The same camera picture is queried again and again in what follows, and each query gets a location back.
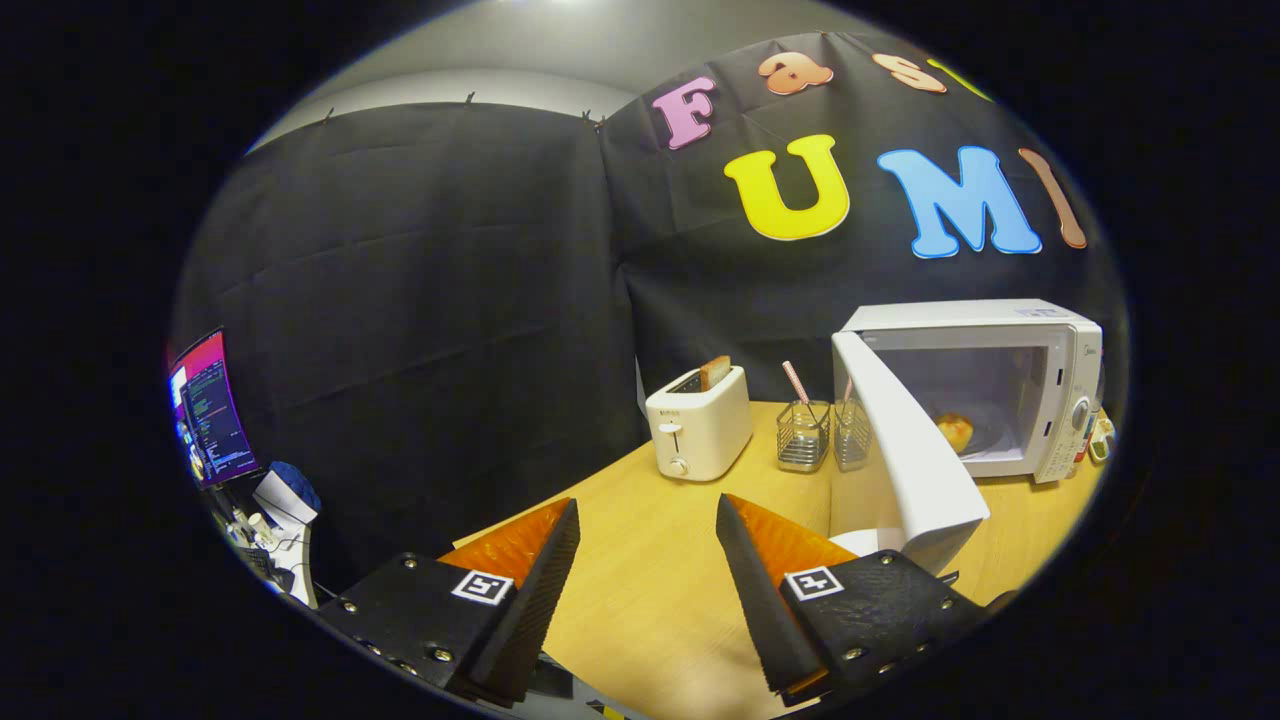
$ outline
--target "monitor screen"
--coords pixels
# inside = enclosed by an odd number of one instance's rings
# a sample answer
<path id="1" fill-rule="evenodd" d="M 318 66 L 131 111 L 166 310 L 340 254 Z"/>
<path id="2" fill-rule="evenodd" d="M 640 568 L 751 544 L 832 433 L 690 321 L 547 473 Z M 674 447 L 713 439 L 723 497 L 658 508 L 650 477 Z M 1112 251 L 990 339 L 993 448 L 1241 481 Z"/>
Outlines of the monitor screen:
<path id="1" fill-rule="evenodd" d="M 221 329 L 182 354 L 169 375 L 169 388 L 174 429 L 201 488 L 259 469 L 232 401 Z"/>

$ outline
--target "pink letter f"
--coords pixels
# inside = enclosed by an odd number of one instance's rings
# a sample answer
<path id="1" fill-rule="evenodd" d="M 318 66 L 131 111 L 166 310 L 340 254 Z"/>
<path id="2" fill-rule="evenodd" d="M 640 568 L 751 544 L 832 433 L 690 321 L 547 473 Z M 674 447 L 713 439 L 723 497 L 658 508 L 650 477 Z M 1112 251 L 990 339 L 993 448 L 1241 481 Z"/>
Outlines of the pink letter f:
<path id="1" fill-rule="evenodd" d="M 678 150 L 712 131 L 710 126 L 699 123 L 694 115 L 712 115 L 712 101 L 696 91 L 714 88 L 712 78 L 699 77 L 653 101 L 653 106 L 662 110 L 662 117 L 667 118 L 667 127 L 671 128 L 668 147 Z"/>

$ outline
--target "small yellow object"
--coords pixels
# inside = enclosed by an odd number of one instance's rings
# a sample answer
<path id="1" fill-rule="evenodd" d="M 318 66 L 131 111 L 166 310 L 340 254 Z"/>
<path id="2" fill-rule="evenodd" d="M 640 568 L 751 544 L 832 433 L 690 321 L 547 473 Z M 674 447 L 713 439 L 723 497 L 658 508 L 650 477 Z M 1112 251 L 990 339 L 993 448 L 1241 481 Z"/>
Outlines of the small yellow object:
<path id="1" fill-rule="evenodd" d="M 933 423 L 942 430 L 942 437 L 947 438 L 947 445 L 951 446 L 951 450 L 956 451 L 956 455 L 964 452 L 964 448 L 969 446 L 969 441 L 973 439 L 973 423 L 964 415 L 947 413 L 934 419 Z"/>

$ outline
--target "metal wire basket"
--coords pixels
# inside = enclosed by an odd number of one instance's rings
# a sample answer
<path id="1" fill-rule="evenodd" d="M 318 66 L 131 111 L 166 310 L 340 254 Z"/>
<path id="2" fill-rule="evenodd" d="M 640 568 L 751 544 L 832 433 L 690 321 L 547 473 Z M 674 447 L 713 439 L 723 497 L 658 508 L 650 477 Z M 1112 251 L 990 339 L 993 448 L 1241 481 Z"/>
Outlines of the metal wire basket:
<path id="1" fill-rule="evenodd" d="M 872 423 L 854 395 L 836 404 L 836 464 L 841 473 L 860 470 L 872 447 Z"/>
<path id="2" fill-rule="evenodd" d="M 791 401 L 778 415 L 778 468 L 813 473 L 822 466 L 831 436 L 831 404 Z"/>

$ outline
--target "yellow letter u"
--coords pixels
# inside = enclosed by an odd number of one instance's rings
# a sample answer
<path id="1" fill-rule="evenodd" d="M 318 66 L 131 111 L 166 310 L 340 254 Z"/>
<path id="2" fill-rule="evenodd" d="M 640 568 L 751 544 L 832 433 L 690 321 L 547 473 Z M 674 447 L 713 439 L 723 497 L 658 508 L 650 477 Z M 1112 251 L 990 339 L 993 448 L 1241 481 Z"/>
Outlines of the yellow letter u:
<path id="1" fill-rule="evenodd" d="M 787 152 L 804 158 L 818 187 L 818 201 L 808 210 L 792 210 L 782 202 L 773 178 L 777 155 L 768 150 L 749 152 L 724 165 L 724 174 L 737 183 L 746 222 L 755 232 L 773 240 L 800 240 L 831 232 L 849 215 L 849 188 L 831 156 L 836 140 L 809 135 L 787 145 Z"/>

